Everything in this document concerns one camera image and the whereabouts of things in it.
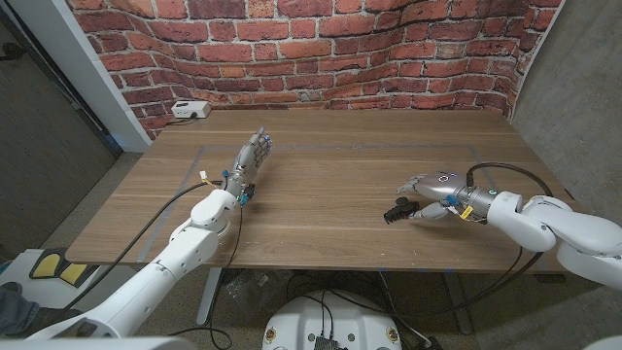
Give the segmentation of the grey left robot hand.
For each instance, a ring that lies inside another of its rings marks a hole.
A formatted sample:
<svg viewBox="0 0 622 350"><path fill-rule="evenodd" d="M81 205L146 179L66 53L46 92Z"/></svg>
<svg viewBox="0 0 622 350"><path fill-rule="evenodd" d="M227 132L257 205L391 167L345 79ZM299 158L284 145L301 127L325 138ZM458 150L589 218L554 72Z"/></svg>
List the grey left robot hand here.
<svg viewBox="0 0 622 350"><path fill-rule="evenodd" d="M239 196L245 188L255 180L261 164L267 159L271 151L272 140L261 127L249 141L241 148L234 158L225 183L221 189Z"/></svg>

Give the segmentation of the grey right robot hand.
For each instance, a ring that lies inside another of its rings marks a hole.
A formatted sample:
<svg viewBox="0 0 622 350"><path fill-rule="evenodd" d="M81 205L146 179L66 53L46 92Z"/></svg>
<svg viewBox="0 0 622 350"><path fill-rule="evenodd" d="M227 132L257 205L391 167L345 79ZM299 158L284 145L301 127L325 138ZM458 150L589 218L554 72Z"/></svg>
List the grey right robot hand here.
<svg viewBox="0 0 622 350"><path fill-rule="evenodd" d="M438 220L452 213L480 224L487 223L490 206L497 196L495 191L469 187L465 176L445 170L411 177L396 193L417 193L432 199L431 204L411 214L412 219Z"/></svg>

